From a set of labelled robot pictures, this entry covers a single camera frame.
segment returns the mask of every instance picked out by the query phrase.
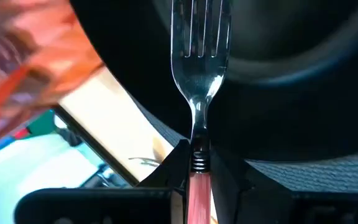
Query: fork handle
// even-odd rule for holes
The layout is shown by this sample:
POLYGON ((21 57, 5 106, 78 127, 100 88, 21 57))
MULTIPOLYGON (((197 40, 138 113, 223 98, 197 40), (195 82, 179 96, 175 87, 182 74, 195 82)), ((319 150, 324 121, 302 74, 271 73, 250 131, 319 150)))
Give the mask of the fork handle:
POLYGON ((210 173, 190 173, 187 224, 209 224, 211 221, 210 173))

